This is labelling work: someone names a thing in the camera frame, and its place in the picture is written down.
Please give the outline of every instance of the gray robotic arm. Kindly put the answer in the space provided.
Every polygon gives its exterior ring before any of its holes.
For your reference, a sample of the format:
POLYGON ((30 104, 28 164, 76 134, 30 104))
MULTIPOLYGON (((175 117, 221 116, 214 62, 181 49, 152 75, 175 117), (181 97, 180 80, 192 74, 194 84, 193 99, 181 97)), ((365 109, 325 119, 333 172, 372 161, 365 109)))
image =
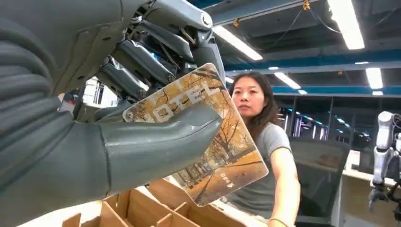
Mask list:
MULTIPOLYGON (((135 96, 137 79, 157 87, 178 77, 175 70, 150 58, 148 47, 143 48, 143 43, 131 39, 138 16, 172 34, 169 27, 184 31, 194 60, 190 61, 185 44, 174 44, 170 49, 181 51, 182 59, 189 62, 187 65, 200 66, 205 61, 217 60, 215 65, 222 70, 211 25, 204 25, 209 22, 202 17, 205 13, 184 0, 174 2, 2 2, 2 227, 17 226, 56 209, 143 185, 183 169, 203 155, 221 125, 219 115, 208 107, 184 110, 160 124, 82 124, 74 121, 70 113, 59 112, 60 101, 55 97, 81 87, 88 78, 97 75, 116 94, 132 98, 140 98, 135 96), (177 10, 181 5, 186 10, 177 10), (129 73, 114 70, 112 58, 129 73)), ((158 35, 161 40, 169 37, 163 32, 158 35)), ((173 44, 164 42, 167 47, 173 44)))

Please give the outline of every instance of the ceiling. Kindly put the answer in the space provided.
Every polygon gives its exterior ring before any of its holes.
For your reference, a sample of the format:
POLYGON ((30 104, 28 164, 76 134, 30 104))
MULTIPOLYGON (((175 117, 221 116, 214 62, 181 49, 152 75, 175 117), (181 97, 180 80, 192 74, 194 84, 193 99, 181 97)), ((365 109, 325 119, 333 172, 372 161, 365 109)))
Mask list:
POLYGON ((253 61, 217 36, 226 75, 246 70, 269 77, 277 94, 297 93, 274 72, 287 73, 309 94, 371 95, 365 68, 382 69, 385 95, 401 96, 401 1, 352 0, 365 48, 349 50, 327 0, 189 0, 263 59, 253 61), (239 19, 239 26, 233 25, 239 19), (355 64, 367 61, 368 64, 355 64))

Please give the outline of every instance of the woman's arm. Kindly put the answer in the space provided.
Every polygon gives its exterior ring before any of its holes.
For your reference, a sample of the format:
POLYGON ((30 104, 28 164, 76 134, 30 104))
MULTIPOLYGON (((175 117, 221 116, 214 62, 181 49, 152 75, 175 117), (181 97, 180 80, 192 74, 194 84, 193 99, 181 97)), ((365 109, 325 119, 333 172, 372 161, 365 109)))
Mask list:
POLYGON ((277 219, 293 226, 301 192, 294 158, 288 148, 277 148, 271 153, 270 160, 276 178, 276 192, 269 227, 285 226, 277 219))

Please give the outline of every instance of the bracelet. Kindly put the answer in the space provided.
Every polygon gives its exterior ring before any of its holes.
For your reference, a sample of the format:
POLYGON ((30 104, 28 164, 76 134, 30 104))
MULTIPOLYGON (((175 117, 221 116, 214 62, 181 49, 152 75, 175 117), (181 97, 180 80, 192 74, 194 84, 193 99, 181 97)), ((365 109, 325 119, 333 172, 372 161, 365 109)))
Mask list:
POLYGON ((270 218, 270 219, 268 220, 267 224, 269 224, 270 221, 272 221, 272 220, 280 222, 280 223, 283 224, 285 227, 294 227, 294 226, 289 226, 289 225, 287 225, 286 223, 284 223, 284 221, 282 221, 282 220, 280 220, 280 219, 278 219, 278 218, 270 218))

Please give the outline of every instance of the cable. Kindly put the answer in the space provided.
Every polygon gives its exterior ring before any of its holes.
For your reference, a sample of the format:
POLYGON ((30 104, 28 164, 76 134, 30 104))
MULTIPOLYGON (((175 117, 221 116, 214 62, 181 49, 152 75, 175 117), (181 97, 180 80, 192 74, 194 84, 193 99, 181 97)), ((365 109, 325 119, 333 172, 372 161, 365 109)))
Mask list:
POLYGON ((164 44, 162 42, 160 42, 160 46, 163 50, 163 52, 166 54, 167 58, 171 61, 171 63, 177 68, 177 69, 181 69, 180 66, 178 66, 178 64, 173 60, 173 58, 171 57, 171 55, 169 54, 169 52, 166 50, 166 48, 164 47, 164 44))
POLYGON ((372 25, 371 27, 368 28, 368 30, 378 26, 380 23, 382 23, 383 21, 385 21, 387 18, 389 18, 398 8, 393 9, 392 11, 390 11, 386 16, 384 16, 381 20, 379 20, 378 22, 376 22, 376 24, 372 25))
POLYGON ((304 10, 304 9, 301 9, 301 10, 298 12, 297 16, 296 16, 295 19, 292 21, 291 25, 287 28, 287 30, 286 30, 286 31, 280 36, 280 38, 278 38, 271 46, 269 46, 268 48, 266 48, 266 50, 268 50, 268 49, 274 47, 278 42, 280 42, 280 41, 284 38, 284 36, 288 33, 288 31, 292 28, 292 26, 294 25, 294 23, 295 23, 296 20, 298 19, 299 15, 301 15, 301 13, 302 13, 303 10, 304 10))
POLYGON ((313 16, 315 19, 317 18, 318 20, 320 20, 320 22, 322 23, 322 25, 324 25, 326 28, 328 28, 329 30, 331 30, 331 31, 333 31, 333 32, 336 32, 336 33, 340 33, 340 34, 341 34, 341 32, 339 32, 339 31, 337 31, 337 30, 335 30, 335 29, 329 27, 329 26, 320 18, 320 16, 316 15, 316 14, 313 12, 312 9, 309 9, 309 11, 311 12, 312 16, 313 16))
POLYGON ((394 117, 392 118, 392 122, 394 126, 398 129, 401 129, 401 126, 398 125, 399 122, 401 122, 401 115, 398 113, 394 114, 394 117))

